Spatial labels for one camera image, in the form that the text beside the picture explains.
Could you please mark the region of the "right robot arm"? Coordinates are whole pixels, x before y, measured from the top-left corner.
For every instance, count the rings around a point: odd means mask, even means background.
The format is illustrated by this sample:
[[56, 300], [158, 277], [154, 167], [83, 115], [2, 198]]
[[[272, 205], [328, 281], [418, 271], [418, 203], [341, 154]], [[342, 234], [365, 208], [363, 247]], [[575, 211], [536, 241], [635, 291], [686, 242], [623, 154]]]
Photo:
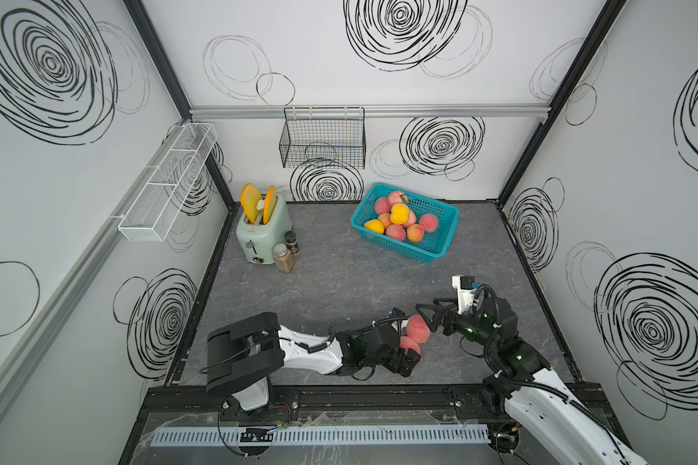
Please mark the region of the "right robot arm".
[[495, 296], [475, 298], [461, 312], [451, 298], [418, 304], [430, 331], [458, 334], [482, 347], [492, 375], [483, 382], [482, 406], [494, 416], [507, 415], [525, 429], [560, 464], [645, 464], [603, 424], [558, 376], [548, 360], [519, 333], [519, 319], [509, 303]]

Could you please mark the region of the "orange peach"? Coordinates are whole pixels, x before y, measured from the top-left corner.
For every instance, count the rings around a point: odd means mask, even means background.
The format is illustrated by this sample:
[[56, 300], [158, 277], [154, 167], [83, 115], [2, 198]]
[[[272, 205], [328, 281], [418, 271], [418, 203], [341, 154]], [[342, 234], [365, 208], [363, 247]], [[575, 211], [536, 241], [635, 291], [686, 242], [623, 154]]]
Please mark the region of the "orange peach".
[[412, 243], [420, 243], [426, 234], [426, 229], [418, 224], [411, 224], [406, 228], [406, 238]]
[[392, 224], [391, 214], [389, 212], [381, 213], [377, 217], [377, 220], [383, 225], [385, 230], [387, 230], [387, 228], [389, 228], [389, 226]]

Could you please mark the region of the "yellow pepper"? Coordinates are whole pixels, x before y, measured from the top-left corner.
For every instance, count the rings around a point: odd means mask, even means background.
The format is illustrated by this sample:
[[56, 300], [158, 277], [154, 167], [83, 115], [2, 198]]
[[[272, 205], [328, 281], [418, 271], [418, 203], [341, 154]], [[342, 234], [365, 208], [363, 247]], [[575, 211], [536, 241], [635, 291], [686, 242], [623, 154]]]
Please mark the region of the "yellow pepper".
[[385, 226], [378, 219], [372, 219], [364, 223], [364, 228], [376, 234], [385, 234]]
[[390, 221], [395, 225], [404, 225], [409, 221], [411, 210], [405, 203], [395, 203], [391, 207]]

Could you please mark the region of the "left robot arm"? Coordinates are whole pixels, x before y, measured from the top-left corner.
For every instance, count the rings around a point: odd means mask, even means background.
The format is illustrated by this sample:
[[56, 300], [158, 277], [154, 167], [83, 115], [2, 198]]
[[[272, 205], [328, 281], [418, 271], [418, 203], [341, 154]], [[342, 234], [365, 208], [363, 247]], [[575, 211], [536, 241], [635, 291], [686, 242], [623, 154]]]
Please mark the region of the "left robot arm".
[[401, 345], [399, 326], [404, 320], [392, 316], [326, 336], [288, 329], [275, 312], [225, 325], [207, 336], [207, 364], [200, 370], [206, 376], [206, 392], [235, 399], [242, 410], [251, 412], [271, 403], [270, 376], [282, 368], [352, 377], [364, 368], [382, 366], [407, 378], [421, 354]]

